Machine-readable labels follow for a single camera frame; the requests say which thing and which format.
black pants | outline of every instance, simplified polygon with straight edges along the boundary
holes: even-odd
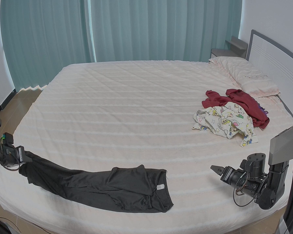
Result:
[[[28,183],[84,205],[115,212],[167,212],[170,199],[166,170],[114,167],[106,172],[70,170],[31,152],[32,162],[23,164],[19,173]]]

bed sheet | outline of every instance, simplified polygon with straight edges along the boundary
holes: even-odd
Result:
[[[258,143],[192,130],[206,90],[225,95],[232,84],[216,65],[187,61],[121,61],[69,65],[43,90],[14,134],[43,158],[91,172],[113,167],[166,169],[174,206],[167,213],[118,213],[65,200],[0,167],[4,209],[58,233],[225,233],[266,217],[257,204],[237,207],[232,188],[211,165],[238,168],[249,154],[269,153],[270,139],[293,125],[276,96],[258,98],[269,111]],[[250,200],[243,196],[240,204]]]

green curtain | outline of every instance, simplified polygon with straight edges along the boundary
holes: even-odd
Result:
[[[207,61],[238,37],[242,0],[1,0],[1,34],[17,90],[72,63]]]
[[[48,84],[69,64],[91,62],[84,0],[1,0],[0,23],[17,91]]]

floor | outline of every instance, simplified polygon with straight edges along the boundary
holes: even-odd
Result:
[[[8,103],[8,105],[0,112],[1,119],[1,133],[11,133],[13,134],[16,127],[24,117],[24,115],[29,110],[31,104],[35,102],[39,94],[40,89],[35,90],[22,90],[18,92],[13,99]],[[281,215],[284,213],[284,208],[274,213],[273,215],[266,217],[265,219],[256,221],[254,223],[248,224],[242,228],[235,231],[228,232],[226,234],[273,234],[279,222]],[[36,227],[35,225],[27,222],[26,220],[4,210],[0,206],[0,217],[7,218],[10,225],[23,234],[46,234],[47,232]]]

pillowcase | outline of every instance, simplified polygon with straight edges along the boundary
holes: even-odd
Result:
[[[268,76],[241,57],[214,57],[209,61],[227,72],[244,92],[255,99],[279,93],[278,86]]]

